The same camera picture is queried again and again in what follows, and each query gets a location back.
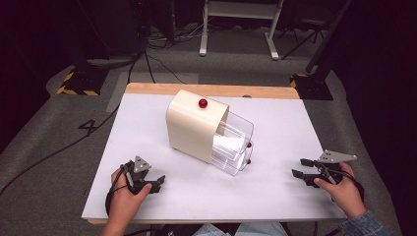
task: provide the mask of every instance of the black cable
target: black cable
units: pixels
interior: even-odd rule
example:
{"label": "black cable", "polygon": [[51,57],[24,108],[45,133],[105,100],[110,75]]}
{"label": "black cable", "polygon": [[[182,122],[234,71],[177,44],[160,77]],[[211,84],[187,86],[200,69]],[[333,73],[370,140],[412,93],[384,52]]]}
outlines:
{"label": "black cable", "polygon": [[147,54],[147,51],[146,51],[146,50],[145,50],[145,57],[146,57],[146,59],[147,59],[148,69],[149,69],[150,77],[152,78],[153,83],[154,83],[154,84],[156,84],[156,81],[155,81],[155,79],[153,78],[152,70],[150,69],[150,64],[149,64],[148,54]]}
{"label": "black cable", "polygon": [[[140,55],[137,55],[135,58],[136,60],[134,60],[134,62],[132,63],[132,66],[129,70],[129,76],[128,76],[128,82],[130,82],[130,77],[131,77],[131,73],[132,73],[132,69],[135,66],[135,63],[138,61]],[[64,146],[52,153],[50,153],[49,155],[47,155],[46,157],[40,159],[39,161],[35,162],[34,164],[30,165],[29,167],[27,167],[26,169],[24,169],[23,171],[21,171],[18,175],[16,175],[13,179],[11,179],[0,191],[0,197],[3,195],[3,193],[6,191],[6,189],[8,189],[19,177],[21,177],[22,175],[24,175],[26,172],[30,171],[32,168],[36,167],[38,164],[40,164],[41,162],[49,159],[50,157],[76,145],[77,143],[81,142],[82,140],[84,140],[85,138],[89,137],[92,133],[94,133],[95,131],[97,131],[99,128],[101,128],[115,113],[116,111],[119,109],[120,103],[116,106],[116,108],[110,113],[110,115],[108,115],[102,122],[101,124],[99,124],[97,127],[94,127],[94,129],[90,129],[84,136],[82,136],[81,138],[77,139],[76,141],[70,143],[67,146]]]}
{"label": "black cable", "polygon": [[162,65],[166,70],[168,70],[172,75],[174,75],[174,77],[179,81],[179,82],[181,82],[182,84],[184,84],[184,85],[186,85],[187,83],[185,83],[185,82],[183,82],[183,81],[181,81],[178,77],[177,77],[177,75],[175,75],[175,73],[173,72],[173,71],[171,71],[168,67],[166,67],[163,63],[162,63],[162,61],[161,60],[159,60],[159,59],[156,59],[156,58],[154,58],[154,57],[151,57],[151,56],[149,56],[148,55],[148,58],[150,58],[150,59],[153,59],[153,60],[155,60],[155,61],[158,61],[159,63],[160,63],[160,65]]}
{"label": "black cable", "polygon": [[83,5],[80,3],[79,0],[77,0],[78,5],[80,6],[80,9],[83,11],[84,15],[86,16],[87,21],[89,22],[89,25],[91,26],[92,30],[94,31],[95,35],[98,37],[98,39],[101,41],[101,43],[109,50],[114,52],[115,54],[121,55],[121,56],[132,56],[134,54],[138,54],[140,52],[142,52],[142,49],[140,49],[139,51],[136,52],[132,52],[132,53],[124,53],[124,52],[119,52],[113,48],[111,48],[101,37],[101,35],[98,33],[98,31],[95,29],[94,24],[92,23],[92,20],[89,18],[89,15],[87,14],[86,10],[84,9]]}

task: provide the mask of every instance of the metal stand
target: metal stand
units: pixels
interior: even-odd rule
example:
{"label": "metal stand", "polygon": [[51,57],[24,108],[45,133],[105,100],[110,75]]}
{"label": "metal stand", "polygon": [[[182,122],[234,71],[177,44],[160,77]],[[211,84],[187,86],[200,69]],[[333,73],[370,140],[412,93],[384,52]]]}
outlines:
{"label": "metal stand", "polygon": [[203,25],[202,42],[200,44],[200,56],[207,55],[208,48],[208,23],[209,16],[218,17],[235,17],[235,18],[252,18],[252,19],[267,19],[272,20],[269,32],[265,33],[270,56],[273,60],[278,59],[275,45],[272,38],[275,32],[276,23],[279,19],[279,14],[282,9],[282,2],[278,4],[252,4],[252,3],[238,3],[238,2],[216,2],[206,0],[205,15]]}

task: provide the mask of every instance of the floor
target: floor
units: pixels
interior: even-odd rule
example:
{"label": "floor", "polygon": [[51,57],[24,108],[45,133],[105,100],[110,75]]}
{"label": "floor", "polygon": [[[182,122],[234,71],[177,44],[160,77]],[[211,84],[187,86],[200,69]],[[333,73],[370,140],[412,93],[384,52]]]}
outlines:
{"label": "floor", "polygon": [[[178,77],[190,84],[289,87],[289,77],[305,72],[321,41],[308,42],[286,60],[273,61],[264,38],[266,30],[215,31],[208,37],[206,57],[199,56],[198,36],[171,48],[149,48],[154,79],[157,83],[180,83]],[[295,46],[292,32],[273,40],[280,54]],[[123,91],[124,82],[119,80],[126,79],[121,75],[127,75],[129,67],[111,70],[100,96],[57,94],[70,69],[50,79],[46,85],[50,99],[0,155],[0,186],[5,186],[28,166],[68,146],[20,176],[0,196],[2,235],[98,235],[102,230],[102,225],[86,222],[81,214],[114,116],[90,137],[73,142],[85,134],[78,126],[90,119],[100,124],[109,117]],[[131,77],[133,81],[151,82],[145,57],[135,65]],[[367,190],[366,206],[393,235],[401,235],[389,192],[361,142],[343,85],[334,73],[328,76],[327,84],[333,101],[304,100],[322,147],[359,156],[352,166]],[[339,223],[320,221],[318,235],[329,233]],[[131,225],[127,232],[148,227]],[[315,222],[289,222],[288,227],[292,235],[313,235]]]}

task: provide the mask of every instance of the red knob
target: red knob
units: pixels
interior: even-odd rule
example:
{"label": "red knob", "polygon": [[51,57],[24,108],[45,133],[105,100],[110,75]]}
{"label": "red knob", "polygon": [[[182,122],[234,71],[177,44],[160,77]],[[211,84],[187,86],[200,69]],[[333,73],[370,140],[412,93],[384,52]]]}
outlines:
{"label": "red knob", "polygon": [[208,107],[208,101],[207,101],[207,100],[205,100],[204,98],[200,99],[200,101],[199,101],[199,106],[200,106],[201,108],[206,108],[206,107]]}

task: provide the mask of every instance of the person's right hand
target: person's right hand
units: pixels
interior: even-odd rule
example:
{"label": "person's right hand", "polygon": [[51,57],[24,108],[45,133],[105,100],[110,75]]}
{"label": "person's right hand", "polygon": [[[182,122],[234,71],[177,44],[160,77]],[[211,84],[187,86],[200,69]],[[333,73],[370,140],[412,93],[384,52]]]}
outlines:
{"label": "person's right hand", "polygon": [[[340,162],[341,170],[347,173],[353,174],[352,167],[350,165]],[[334,202],[344,211],[349,218],[357,217],[364,214],[367,210],[362,203],[361,196],[355,184],[343,177],[342,181],[337,185],[333,185],[326,180],[316,178],[314,182],[322,189],[330,193]]]}

